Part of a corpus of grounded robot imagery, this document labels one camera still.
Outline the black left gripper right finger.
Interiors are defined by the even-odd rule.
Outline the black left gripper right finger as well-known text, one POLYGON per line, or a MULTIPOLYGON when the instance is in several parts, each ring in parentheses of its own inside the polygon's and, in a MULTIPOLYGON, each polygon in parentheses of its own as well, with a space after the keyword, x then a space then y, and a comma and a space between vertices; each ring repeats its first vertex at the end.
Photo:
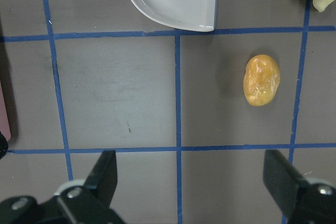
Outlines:
POLYGON ((304 177, 280 151, 265 151, 263 182, 286 223, 335 223, 335 186, 304 177))

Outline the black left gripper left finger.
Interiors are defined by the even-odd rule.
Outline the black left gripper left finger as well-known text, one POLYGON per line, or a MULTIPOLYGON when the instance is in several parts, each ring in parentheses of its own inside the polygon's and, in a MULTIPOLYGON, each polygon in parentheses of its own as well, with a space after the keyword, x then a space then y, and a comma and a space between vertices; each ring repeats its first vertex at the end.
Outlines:
POLYGON ((118 183, 115 151, 104 151, 83 181, 63 184, 43 203, 28 195, 1 201, 1 223, 124 223, 110 208, 118 183))

